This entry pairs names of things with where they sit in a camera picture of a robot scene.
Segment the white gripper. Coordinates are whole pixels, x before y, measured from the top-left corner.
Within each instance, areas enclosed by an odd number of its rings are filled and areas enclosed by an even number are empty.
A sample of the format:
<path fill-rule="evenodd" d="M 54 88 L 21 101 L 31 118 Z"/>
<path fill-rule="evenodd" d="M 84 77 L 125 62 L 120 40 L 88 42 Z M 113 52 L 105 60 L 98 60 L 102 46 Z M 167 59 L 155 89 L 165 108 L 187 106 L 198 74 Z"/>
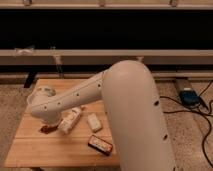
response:
<path fill-rule="evenodd" d="M 56 117 L 56 118 L 42 118 L 41 122 L 47 126 L 47 127 L 55 127 L 58 126 L 61 122 L 62 118 L 61 117 Z"/>

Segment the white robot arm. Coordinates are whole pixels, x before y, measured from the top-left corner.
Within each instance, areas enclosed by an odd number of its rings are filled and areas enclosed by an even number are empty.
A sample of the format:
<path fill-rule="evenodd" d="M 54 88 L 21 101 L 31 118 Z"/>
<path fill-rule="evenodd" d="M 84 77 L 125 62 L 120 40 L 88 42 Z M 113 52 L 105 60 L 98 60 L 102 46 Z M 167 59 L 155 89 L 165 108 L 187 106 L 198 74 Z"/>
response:
<path fill-rule="evenodd" d="M 177 171 L 156 83 L 141 62 L 126 60 L 60 94 L 33 92 L 30 113 L 55 124 L 64 110 L 101 100 L 121 171 Z"/>

